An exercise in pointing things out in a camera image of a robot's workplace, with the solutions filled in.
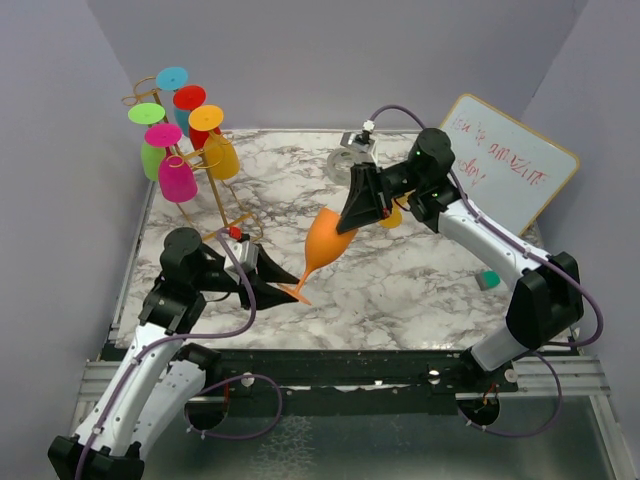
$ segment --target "gray wall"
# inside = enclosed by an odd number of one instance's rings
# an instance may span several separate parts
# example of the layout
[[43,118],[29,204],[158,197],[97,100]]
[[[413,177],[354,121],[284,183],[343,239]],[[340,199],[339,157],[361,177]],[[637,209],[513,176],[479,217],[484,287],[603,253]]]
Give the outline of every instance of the gray wall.
[[[552,250],[567,249],[606,316],[593,351],[640,467],[640,2],[591,1],[524,114],[582,159],[540,219]],[[592,332],[593,315],[584,323]]]
[[146,188],[141,132],[82,0],[4,1],[0,65],[0,478],[54,478]]
[[586,0],[88,3],[132,81],[181,64],[227,127],[351,128],[385,103],[437,125],[468,91],[519,117]]

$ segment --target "plastic wine glass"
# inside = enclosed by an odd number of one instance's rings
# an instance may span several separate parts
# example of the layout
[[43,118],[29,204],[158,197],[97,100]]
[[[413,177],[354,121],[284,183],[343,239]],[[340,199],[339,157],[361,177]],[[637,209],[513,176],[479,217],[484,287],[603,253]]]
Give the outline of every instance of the plastic wine glass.
[[340,215],[333,210],[323,208],[318,212],[311,224],[307,239],[304,244],[304,258],[306,267],[302,278],[295,288],[286,285],[278,285],[282,290],[302,303],[311,305],[311,302],[300,294],[300,289],[309,275],[315,270],[326,267],[336,261],[347,249],[358,230],[351,230],[338,234],[336,227],[340,221]]

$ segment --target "screw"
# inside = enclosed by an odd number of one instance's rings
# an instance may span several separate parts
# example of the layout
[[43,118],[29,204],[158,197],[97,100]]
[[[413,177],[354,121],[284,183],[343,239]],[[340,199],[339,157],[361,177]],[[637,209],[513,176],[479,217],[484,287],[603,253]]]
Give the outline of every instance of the screw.
[[504,371],[504,379],[509,383],[516,383],[518,381],[518,374],[513,368],[508,368]]

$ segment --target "green cup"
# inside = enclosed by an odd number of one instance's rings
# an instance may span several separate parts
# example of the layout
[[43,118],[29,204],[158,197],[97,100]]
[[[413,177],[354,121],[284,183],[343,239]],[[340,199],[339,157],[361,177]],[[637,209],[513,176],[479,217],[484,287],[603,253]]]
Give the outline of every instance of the green cup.
[[162,162],[166,156],[166,149],[162,147],[152,147],[147,142],[142,142],[142,148],[140,149],[142,168],[144,174],[152,182],[158,181],[158,168],[160,168],[160,162]]

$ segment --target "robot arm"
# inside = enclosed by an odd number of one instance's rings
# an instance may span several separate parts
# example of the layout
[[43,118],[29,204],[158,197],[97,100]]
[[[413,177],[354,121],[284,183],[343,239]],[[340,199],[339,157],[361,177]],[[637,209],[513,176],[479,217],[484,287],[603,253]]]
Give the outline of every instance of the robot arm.
[[[295,302],[268,283],[296,284],[298,279],[276,265],[247,235],[237,229],[231,234],[237,240],[232,251],[249,279],[256,308]],[[143,302],[140,325],[114,378],[74,435],[57,437],[49,448],[49,459],[61,480],[75,478],[88,443],[91,449],[82,478],[141,478],[154,442],[202,390],[207,370],[217,360],[216,352],[184,345],[184,334],[191,331],[206,305],[202,291],[238,293],[241,305],[250,306],[233,263],[203,244],[198,232],[174,230],[164,247],[162,272]],[[175,340],[144,355],[147,346],[170,337]]]
[[[349,196],[337,226],[338,233],[376,223],[390,215],[393,202],[408,196],[414,217],[434,233],[458,242],[491,267],[513,291],[505,325],[462,355],[474,376],[492,372],[519,355],[540,348],[583,313],[582,296],[557,273],[534,258],[547,259],[579,282],[576,261],[566,253],[551,256],[513,235],[484,215],[449,179],[455,156],[451,141],[437,128],[424,129],[407,160],[381,168],[375,159],[372,127],[362,134],[347,133],[341,144],[367,153],[371,162],[351,167]],[[469,210],[471,206],[484,222]],[[523,254],[483,223],[488,223],[526,252]]]

